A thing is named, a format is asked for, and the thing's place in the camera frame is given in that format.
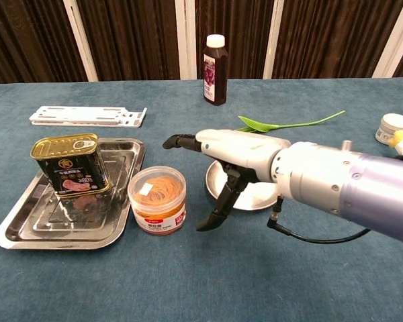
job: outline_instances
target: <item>stainless steel tray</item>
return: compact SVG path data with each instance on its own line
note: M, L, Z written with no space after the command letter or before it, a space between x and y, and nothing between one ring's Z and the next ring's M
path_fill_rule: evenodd
M227 174L221 164L214 161L206 172L206 186L210 194L217 199L222 188L227 182ZM277 187L274 183L258 182L249 183L246 189L240 193L233 208L240 210L259 210L268 208L277 200Z
M135 139L99 139L112 186L93 195L59 199L39 171L0 225L8 249L93 250L118 239L130 211L127 186L142 166L145 146Z

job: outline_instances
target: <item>canned meat tin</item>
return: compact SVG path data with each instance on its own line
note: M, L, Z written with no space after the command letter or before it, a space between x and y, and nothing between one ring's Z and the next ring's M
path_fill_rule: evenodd
M93 133L44 138L31 152L55 193L73 197L109 188L109 177Z

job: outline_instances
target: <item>teal tablecloth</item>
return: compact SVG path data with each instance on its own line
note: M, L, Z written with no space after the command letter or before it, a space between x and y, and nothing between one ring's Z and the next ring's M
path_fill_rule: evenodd
M139 129L33 126L28 118L41 105L148 113ZM173 166L188 187L187 221L167 237L147 235L129 216L123 236L102 250L0 248L0 321L403 321L403 243L371 232L347 244L305 244L268 229L269 210L235 211L199 233L214 204L204 184L212 160L161 148L174 133L241 127L238 115L295 123L341 109L323 125L269 135L330 146L353 140L357 151L394 155L374 133L383 114L403 114L403 78L230 80L220 107L203 100L200 80L0 85L0 223L38 171L30 150L46 136L138 138L143 168ZM293 201L281 223L310 237L361 229Z

